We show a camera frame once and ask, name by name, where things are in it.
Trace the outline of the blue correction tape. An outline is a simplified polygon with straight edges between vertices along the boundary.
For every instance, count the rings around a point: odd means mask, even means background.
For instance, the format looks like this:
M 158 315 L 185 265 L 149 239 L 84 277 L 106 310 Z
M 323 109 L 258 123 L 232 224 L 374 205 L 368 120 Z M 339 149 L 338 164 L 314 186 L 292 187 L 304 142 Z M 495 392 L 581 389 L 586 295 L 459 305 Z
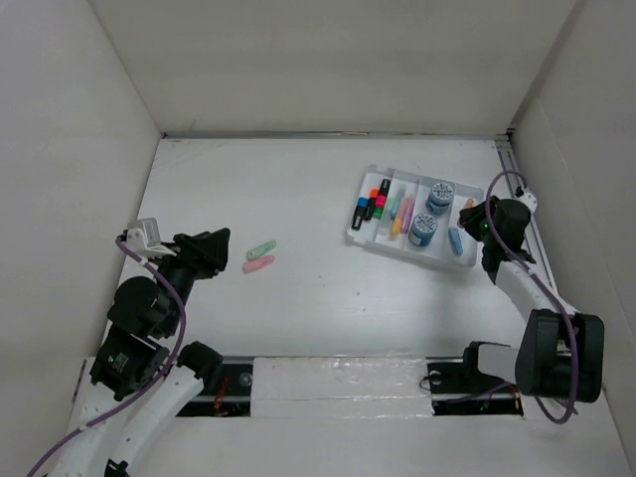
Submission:
M 451 227 L 448 229 L 448 240 L 452 252 L 456 256 L 461 256 L 463 254 L 463 244 L 458 228 Z

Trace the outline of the pink correction tape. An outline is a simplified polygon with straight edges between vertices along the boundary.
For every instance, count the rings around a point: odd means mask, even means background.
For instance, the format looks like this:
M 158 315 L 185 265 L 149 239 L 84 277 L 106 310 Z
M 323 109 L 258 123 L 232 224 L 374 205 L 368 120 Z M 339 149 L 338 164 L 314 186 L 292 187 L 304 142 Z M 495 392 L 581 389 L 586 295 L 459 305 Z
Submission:
M 261 270 L 261 269 L 273 264 L 274 261 L 275 261 L 275 256 L 271 255 L 271 254 L 261 256 L 259 258 L 254 259 L 254 260 L 246 261 L 242 265 L 242 272 L 244 274 L 254 273 L 256 271 L 259 271 L 259 270 Z

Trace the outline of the green correction tape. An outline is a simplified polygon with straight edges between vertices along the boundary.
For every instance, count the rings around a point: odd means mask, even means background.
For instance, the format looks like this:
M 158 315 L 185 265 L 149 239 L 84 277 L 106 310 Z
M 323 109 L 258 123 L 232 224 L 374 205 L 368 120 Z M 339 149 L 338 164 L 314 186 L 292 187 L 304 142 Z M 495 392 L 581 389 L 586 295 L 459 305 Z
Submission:
M 276 247 L 276 241 L 274 239 L 268 240 L 248 250 L 245 254 L 247 261 L 254 261 L 262 256 L 265 256 L 272 252 Z

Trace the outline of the purple cap pastel highlighter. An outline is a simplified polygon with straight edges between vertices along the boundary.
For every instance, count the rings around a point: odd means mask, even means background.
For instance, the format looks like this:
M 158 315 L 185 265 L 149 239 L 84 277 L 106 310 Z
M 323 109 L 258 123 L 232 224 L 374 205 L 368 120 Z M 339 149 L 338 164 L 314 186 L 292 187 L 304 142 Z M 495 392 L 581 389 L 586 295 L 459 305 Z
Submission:
M 411 221 L 411 217 L 412 217 L 412 211 L 413 211 L 413 208 L 412 208 L 411 211 L 408 211 L 407 213 L 405 212 L 405 207 L 406 207 L 406 203 L 407 203 L 408 198 L 414 198 L 414 200 L 415 200 L 415 196 L 408 196 L 406 198 L 405 206 L 404 206 L 404 209 L 403 209 L 403 221 L 402 221 L 402 230 L 401 230 L 401 234 L 402 235 L 406 235 L 408 233 L 408 230 L 409 230 L 409 227 L 410 227 L 410 221 Z

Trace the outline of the yellow pastel highlighter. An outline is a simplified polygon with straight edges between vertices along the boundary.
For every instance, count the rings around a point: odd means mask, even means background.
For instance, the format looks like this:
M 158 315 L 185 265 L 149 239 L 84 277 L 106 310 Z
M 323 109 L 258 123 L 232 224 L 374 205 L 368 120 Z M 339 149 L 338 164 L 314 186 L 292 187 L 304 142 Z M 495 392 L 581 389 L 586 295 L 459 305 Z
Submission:
M 391 237 L 396 238 L 401 234 L 403 211 L 398 211 L 391 227 Z

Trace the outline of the blue cap pastel highlighter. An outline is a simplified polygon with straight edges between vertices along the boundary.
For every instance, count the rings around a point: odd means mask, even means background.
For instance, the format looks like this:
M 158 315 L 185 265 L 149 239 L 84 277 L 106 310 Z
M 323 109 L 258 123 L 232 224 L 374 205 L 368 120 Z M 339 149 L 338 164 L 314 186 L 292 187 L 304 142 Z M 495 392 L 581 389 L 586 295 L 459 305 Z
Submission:
M 395 196 L 395 202 L 391 209 L 392 218 L 394 221 L 400 220 L 403 217 L 404 209 L 406 207 L 406 188 L 401 187 Z

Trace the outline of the green cap pastel highlighter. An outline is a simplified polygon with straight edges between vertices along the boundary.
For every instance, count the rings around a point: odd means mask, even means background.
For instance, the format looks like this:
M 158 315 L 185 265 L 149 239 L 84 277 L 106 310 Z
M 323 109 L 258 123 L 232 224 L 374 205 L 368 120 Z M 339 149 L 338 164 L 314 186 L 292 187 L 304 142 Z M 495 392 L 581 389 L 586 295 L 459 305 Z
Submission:
M 387 201 L 384 206 L 383 214 L 380 220 L 379 230 L 378 230 L 378 233 L 381 236 L 385 236 L 389 231 L 390 225 L 393 220 L 392 210 L 393 210 L 394 204 L 395 204 L 394 198 L 387 198 Z

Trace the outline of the pink cap black highlighter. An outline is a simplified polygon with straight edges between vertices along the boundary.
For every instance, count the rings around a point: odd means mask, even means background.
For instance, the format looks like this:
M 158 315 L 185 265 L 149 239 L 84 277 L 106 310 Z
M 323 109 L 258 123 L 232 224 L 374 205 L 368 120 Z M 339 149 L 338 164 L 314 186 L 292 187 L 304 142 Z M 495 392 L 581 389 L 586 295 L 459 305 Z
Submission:
M 387 196 L 390 190 L 391 180 L 385 178 L 376 195 L 376 208 L 382 210 L 385 207 Z

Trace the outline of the orange cap black highlighter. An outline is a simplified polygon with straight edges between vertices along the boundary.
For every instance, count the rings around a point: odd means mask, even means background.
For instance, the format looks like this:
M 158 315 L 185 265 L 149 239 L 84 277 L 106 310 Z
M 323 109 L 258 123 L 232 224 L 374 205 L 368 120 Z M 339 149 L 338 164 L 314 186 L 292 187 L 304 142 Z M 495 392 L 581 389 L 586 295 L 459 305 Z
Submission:
M 373 210 L 375 208 L 375 203 L 376 203 L 378 192 L 379 192 L 379 189 L 378 188 L 374 188 L 369 193 L 368 203 L 367 203 L 367 206 L 368 206 L 369 210 Z

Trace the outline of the blue cap black highlighter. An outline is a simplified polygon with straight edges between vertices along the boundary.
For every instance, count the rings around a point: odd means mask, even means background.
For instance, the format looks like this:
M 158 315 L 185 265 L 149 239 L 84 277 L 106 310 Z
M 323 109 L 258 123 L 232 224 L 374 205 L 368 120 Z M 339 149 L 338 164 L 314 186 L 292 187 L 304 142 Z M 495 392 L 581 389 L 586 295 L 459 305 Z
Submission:
M 357 200 L 357 204 L 354 209 L 354 214 L 353 214 L 352 223 L 351 223 L 351 228 L 354 231 L 358 231 L 365 220 L 367 209 L 368 209 L 368 202 L 369 202 L 368 199 L 365 197 L 359 197 Z

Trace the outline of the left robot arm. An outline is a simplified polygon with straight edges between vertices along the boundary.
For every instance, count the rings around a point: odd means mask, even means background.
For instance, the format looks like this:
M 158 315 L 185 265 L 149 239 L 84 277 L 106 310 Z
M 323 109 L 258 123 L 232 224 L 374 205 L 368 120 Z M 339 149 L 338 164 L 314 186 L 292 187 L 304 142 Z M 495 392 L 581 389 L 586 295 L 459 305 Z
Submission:
M 164 242 L 153 219 L 130 223 L 116 238 L 147 273 L 116 289 L 110 326 L 89 370 L 81 422 L 30 475 L 55 457 L 53 476 L 130 476 L 185 404 L 219 387 L 224 358 L 199 341 L 185 343 L 185 305 L 196 281 L 226 269 L 230 238 L 223 228 Z

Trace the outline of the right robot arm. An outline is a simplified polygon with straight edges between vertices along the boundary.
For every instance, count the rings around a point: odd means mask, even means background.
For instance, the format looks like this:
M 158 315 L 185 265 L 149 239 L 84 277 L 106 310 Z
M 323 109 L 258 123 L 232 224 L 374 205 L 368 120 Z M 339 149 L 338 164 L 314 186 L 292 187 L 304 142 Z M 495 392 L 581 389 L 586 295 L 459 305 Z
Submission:
M 525 230 L 538 201 L 526 192 L 519 198 L 495 196 L 460 210 L 458 225 L 483 243 L 482 267 L 526 319 L 514 364 L 514 383 L 537 398 L 570 397 L 594 402 L 601 392 L 604 324 L 557 296 L 540 278 L 529 252 Z

